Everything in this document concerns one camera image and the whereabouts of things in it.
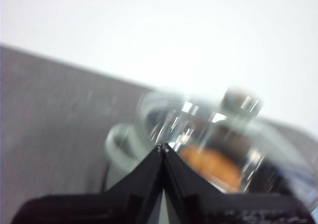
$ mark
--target orange object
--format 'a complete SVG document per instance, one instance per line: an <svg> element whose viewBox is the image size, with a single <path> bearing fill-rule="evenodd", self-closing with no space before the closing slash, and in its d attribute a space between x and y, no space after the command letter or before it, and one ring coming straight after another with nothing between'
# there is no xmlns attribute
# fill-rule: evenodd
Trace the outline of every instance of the orange object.
<svg viewBox="0 0 318 224"><path fill-rule="evenodd" d="M230 192L239 189L240 170L221 152L210 148L186 146L180 151L180 156L200 175L221 188Z"/></svg>

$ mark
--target metal cap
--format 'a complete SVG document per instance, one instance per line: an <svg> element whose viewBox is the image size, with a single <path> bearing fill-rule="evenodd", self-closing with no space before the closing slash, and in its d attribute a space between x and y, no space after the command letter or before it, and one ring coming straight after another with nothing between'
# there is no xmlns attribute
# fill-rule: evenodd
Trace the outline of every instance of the metal cap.
<svg viewBox="0 0 318 224"><path fill-rule="evenodd" d="M225 93L221 106L230 112L254 117L259 113L263 104L261 100L254 95L231 88Z"/></svg>

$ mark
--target white background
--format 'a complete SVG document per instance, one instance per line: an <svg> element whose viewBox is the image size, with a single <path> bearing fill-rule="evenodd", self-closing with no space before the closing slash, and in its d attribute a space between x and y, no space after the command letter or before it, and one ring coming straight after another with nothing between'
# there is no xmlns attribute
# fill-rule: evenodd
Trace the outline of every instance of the white background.
<svg viewBox="0 0 318 224"><path fill-rule="evenodd" d="M1 41L212 98L247 88L318 138L318 0L1 0Z"/></svg>

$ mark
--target black plastic part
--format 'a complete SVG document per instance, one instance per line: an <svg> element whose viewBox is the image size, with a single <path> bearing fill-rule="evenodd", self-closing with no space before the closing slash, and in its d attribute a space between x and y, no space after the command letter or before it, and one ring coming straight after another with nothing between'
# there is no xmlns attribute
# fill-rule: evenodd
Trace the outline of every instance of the black plastic part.
<svg viewBox="0 0 318 224"><path fill-rule="evenodd" d="M223 194L170 148L164 159L164 188L185 224L314 224L297 199L279 194Z"/></svg>
<svg viewBox="0 0 318 224"><path fill-rule="evenodd" d="M143 224L162 193L164 152L155 148L132 173L104 194L62 195L25 203L13 224Z"/></svg>
<svg viewBox="0 0 318 224"><path fill-rule="evenodd" d="M314 224L304 205L277 194L223 194L168 145L157 146L104 194L48 196L27 202L13 224L146 224L158 222L162 188L170 223Z"/></svg>

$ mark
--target gray table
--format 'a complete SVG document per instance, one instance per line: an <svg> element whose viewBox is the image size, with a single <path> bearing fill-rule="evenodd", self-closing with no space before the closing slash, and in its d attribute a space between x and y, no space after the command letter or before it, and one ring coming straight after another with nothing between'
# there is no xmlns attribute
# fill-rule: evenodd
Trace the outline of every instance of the gray table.
<svg viewBox="0 0 318 224"><path fill-rule="evenodd" d="M1 223L47 194L96 193L111 126L130 121L148 88L1 48ZM313 165L317 143L274 125Z"/></svg>

